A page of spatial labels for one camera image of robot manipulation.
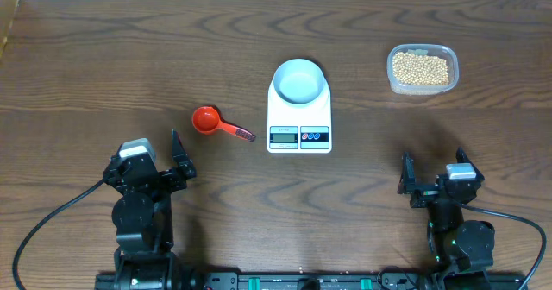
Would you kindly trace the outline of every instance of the brown tabletop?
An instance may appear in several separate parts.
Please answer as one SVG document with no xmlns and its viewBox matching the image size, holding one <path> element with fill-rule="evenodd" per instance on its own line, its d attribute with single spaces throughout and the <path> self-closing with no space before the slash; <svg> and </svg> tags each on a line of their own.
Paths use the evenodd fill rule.
<svg viewBox="0 0 552 290">
<path fill-rule="evenodd" d="M 386 57 L 403 43 L 455 50 L 461 78 L 437 96 L 394 94 Z M 267 88 L 282 62 L 317 60 L 332 90 L 333 150 L 266 149 Z M 552 233 L 551 0 L 22 0 L 0 60 L 0 289 L 21 240 L 146 137 L 159 170 L 176 129 L 198 170 L 172 196 L 175 248 L 242 271 L 428 268 L 426 210 L 397 195 L 401 154 L 427 181 L 462 146 L 486 176 L 473 205 Z M 258 135 L 202 136 L 216 104 Z M 20 261 L 29 289 L 91 289 L 113 270 L 120 194 L 102 186 L 50 221 Z M 493 270 L 526 274 L 540 236 L 496 229 Z M 547 256 L 530 285 L 552 283 Z"/>
</svg>

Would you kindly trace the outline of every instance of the kitchen scale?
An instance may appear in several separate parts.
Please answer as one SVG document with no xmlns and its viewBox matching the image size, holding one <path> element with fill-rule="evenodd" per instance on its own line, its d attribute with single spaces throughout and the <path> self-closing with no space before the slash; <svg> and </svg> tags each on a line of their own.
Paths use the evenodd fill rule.
<svg viewBox="0 0 552 290">
<path fill-rule="evenodd" d="M 268 87 L 267 150 L 329 153 L 331 102 L 328 82 L 313 62 L 289 60 Z"/>
</svg>

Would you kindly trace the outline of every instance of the cable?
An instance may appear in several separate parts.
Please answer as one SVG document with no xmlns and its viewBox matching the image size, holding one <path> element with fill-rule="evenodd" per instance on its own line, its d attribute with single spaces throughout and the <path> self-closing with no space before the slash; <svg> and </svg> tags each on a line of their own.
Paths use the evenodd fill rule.
<svg viewBox="0 0 552 290">
<path fill-rule="evenodd" d="M 417 283 L 412 281 L 412 279 L 410 278 L 410 276 L 400 267 L 398 266 L 395 266 L 395 265 L 389 265 L 389 266 L 386 266 L 384 267 L 382 270 L 380 270 L 380 272 L 378 273 L 378 275 L 376 276 L 376 282 L 379 283 L 379 285 L 381 286 L 382 289 L 384 290 L 390 290 L 389 288 L 385 287 L 383 285 L 383 283 L 381 282 L 380 280 L 380 276 L 383 272 L 385 272 L 388 268 L 396 268 L 398 270 L 401 271 L 401 273 L 403 273 L 405 276 L 406 276 L 406 279 L 408 280 L 408 282 L 410 282 L 414 287 L 410 288 L 410 289 L 407 289 L 407 290 L 417 290 Z"/>
<path fill-rule="evenodd" d="M 78 195 L 76 198 L 71 199 L 70 201 L 63 204 L 60 208 L 52 211 L 49 215 L 47 215 L 45 218 L 42 219 L 23 239 L 21 244 L 19 245 L 19 249 L 17 249 L 16 255 L 14 256 L 14 262 L 11 266 L 11 272 L 14 275 L 14 281 L 16 282 L 16 286 L 19 288 L 19 290 L 25 290 L 25 287 L 23 286 L 21 282 L 21 278 L 19 278 L 19 272 L 17 270 L 17 264 L 19 264 L 19 258 L 21 257 L 21 254 L 23 253 L 23 250 L 25 249 L 25 246 L 27 246 L 28 241 L 31 240 L 34 234 L 44 225 L 46 222 L 48 222 L 51 218 L 55 217 L 58 213 L 62 212 L 63 210 L 71 207 L 76 202 L 80 201 L 81 199 L 85 198 L 90 193 L 96 191 L 97 188 L 99 188 L 103 183 L 105 182 L 105 179 L 101 179 L 98 181 L 93 187 L 86 190 L 84 193 Z"/>
<path fill-rule="evenodd" d="M 533 277 L 533 274 L 535 273 L 536 269 L 538 268 L 539 264 L 541 264 L 541 261 L 543 260 L 544 258 L 544 251 L 546 251 L 546 233 L 544 232 L 543 228 L 540 227 L 538 224 L 536 224 L 535 222 L 531 221 L 531 220 L 528 220 L 524 217 L 518 217 L 518 216 L 514 216 L 514 215 L 511 215 L 511 214 L 507 214 L 507 213 L 502 213 L 502 212 L 497 212 L 497 211 L 491 211 L 491 210 L 487 210 L 487 209 L 483 209 L 483 208 L 477 208 L 477 207 L 472 207 L 472 206 L 469 206 L 469 205 L 466 205 L 466 204 L 463 204 L 463 203 L 460 203 L 456 200 L 454 200 L 452 197 L 450 197 L 450 200 L 457 206 L 461 207 L 461 208 L 464 208 L 464 209 L 467 209 L 467 210 L 470 210 L 470 211 L 475 211 L 475 212 L 479 212 L 479 213 L 485 213 L 485 214 L 488 214 L 488 215 L 491 215 L 491 216 L 494 216 L 494 217 L 501 217 L 501 218 L 508 218 L 508 219 L 511 219 L 511 220 L 515 220 L 515 221 L 519 221 L 521 223 L 525 223 L 525 224 L 528 224 L 532 227 L 534 227 L 536 230 L 539 231 L 539 233 L 541 233 L 541 238 L 542 238 L 542 242 L 541 242 L 541 250 L 539 251 L 538 253 L 538 257 L 536 258 L 536 261 L 535 261 L 535 264 L 533 264 L 533 267 L 531 268 L 531 270 L 529 271 L 529 273 L 527 274 L 527 276 L 525 277 L 524 279 L 524 282 L 521 284 L 521 286 L 517 289 L 517 290 L 523 290 L 523 288 L 525 286 L 527 286 L 527 284 L 529 283 L 529 280 L 531 279 L 531 277 Z"/>
</svg>

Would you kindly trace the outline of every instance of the red handle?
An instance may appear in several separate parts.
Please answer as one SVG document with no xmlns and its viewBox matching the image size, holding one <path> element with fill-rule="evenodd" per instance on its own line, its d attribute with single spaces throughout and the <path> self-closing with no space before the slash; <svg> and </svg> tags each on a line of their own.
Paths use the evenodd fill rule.
<svg viewBox="0 0 552 290">
<path fill-rule="evenodd" d="M 247 131 L 243 128 L 230 125 L 228 123 L 220 122 L 218 124 L 218 128 L 226 131 L 227 133 L 234 135 L 238 138 L 241 138 L 243 140 L 247 140 L 249 142 L 253 142 L 257 136 L 253 135 L 250 131 Z"/>
</svg>

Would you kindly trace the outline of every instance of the clear plastic container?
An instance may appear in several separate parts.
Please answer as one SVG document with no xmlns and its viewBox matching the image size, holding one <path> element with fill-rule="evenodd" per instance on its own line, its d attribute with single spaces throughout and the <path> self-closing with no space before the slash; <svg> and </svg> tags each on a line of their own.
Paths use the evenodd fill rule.
<svg viewBox="0 0 552 290">
<path fill-rule="evenodd" d="M 420 49 L 422 51 L 413 52 L 415 54 L 424 54 L 423 51 L 427 51 L 428 56 L 437 56 L 447 61 L 448 68 L 448 84 L 447 85 L 409 85 L 400 82 L 393 74 L 393 56 L 396 53 L 407 53 L 409 50 L 416 51 Z M 458 78 L 460 77 L 460 69 L 458 68 L 458 58 L 456 58 L 455 52 L 443 45 L 434 44 L 403 44 L 395 47 L 387 57 L 387 76 L 391 83 L 391 89 L 403 95 L 435 95 L 437 93 L 450 91 L 458 84 Z"/>
</svg>

